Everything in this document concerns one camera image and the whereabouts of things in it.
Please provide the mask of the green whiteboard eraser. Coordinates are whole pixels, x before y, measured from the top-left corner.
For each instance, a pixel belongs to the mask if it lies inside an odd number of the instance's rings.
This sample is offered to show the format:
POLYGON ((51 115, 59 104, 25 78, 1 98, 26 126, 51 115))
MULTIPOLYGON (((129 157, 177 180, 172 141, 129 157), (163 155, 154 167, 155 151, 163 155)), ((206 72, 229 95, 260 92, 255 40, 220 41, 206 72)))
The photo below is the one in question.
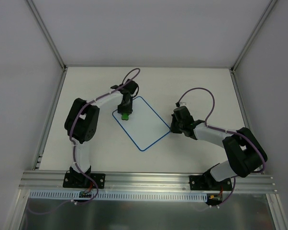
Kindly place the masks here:
POLYGON ((124 121, 127 121, 127 120, 129 120, 129 115, 127 113, 123 113, 121 116, 121 119, 124 121))

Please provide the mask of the blue-framed small whiteboard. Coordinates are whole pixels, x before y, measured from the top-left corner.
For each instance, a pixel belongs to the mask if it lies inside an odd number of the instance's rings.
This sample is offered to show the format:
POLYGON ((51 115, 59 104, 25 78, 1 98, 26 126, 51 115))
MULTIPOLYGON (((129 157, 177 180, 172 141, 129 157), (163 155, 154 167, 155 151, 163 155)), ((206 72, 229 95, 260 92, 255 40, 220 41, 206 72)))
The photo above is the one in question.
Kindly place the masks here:
POLYGON ((170 133, 169 125, 141 96, 133 100, 133 112, 128 120, 123 120, 117 110, 112 112, 112 116, 141 152, 170 133))

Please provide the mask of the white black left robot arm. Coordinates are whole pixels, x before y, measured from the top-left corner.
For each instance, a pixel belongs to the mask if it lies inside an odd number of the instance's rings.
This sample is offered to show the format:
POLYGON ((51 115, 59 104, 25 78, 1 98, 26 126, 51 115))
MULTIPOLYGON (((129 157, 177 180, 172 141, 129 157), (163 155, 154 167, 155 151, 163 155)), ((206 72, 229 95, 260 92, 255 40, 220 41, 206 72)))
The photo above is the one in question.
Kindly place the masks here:
POLYGON ((126 83, 112 86, 108 93, 90 102, 81 98, 75 99, 64 124, 73 144, 73 163, 69 169, 72 177, 70 181, 74 181, 79 187, 86 187, 90 183, 91 165, 89 150, 85 143, 95 135, 101 106, 110 100, 121 98, 117 112, 122 120, 128 120, 133 112, 133 98, 138 92, 138 84, 128 79, 126 83))

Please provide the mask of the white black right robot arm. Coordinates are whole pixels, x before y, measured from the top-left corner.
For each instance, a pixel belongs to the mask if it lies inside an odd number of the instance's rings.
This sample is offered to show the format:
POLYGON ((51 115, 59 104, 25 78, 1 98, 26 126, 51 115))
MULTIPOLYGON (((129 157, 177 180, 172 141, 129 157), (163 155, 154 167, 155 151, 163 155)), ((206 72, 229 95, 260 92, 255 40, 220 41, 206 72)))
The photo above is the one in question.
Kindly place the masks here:
POLYGON ((268 160, 267 154, 248 128, 229 131, 211 127, 203 120, 194 120, 186 106, 173 111, 170 132, 206 141, 225 150, 225 162, 212 166, 196 179, 189 177, 191 190, 218 190, 231 178, 245 178, 257 168, 264 167, 268 160))

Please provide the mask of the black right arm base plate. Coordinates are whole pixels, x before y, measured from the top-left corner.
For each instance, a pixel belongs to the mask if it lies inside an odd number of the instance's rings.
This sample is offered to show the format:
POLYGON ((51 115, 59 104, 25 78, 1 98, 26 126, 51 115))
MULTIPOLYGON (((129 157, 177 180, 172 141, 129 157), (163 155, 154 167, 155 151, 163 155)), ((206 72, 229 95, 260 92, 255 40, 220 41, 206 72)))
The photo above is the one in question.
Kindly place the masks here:
POLYGON ((233 188, 230 178, 218 182, 210 175, 189 175, 188 179, 192 191, 232 191, 233 188))

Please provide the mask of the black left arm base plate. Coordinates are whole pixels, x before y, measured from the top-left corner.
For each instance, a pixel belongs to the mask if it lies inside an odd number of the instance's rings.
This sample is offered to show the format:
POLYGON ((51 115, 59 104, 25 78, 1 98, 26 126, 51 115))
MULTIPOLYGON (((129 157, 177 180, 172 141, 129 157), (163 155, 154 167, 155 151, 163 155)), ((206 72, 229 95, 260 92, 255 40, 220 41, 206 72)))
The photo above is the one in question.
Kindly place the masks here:
MULTIPOLYGON (((104 173, 91 173, 90 178, 95 181, 97 184, 98 189, 103 189, 105 185, 105 177, 106 174, 104 173)), ((63 180, 63 187, 64 188, 89 188, 89 186, 93 184, 93 188, 96 188, 95 184, 85 177, 81 173, 77 172, 69 172, 66 173, 63 180)))

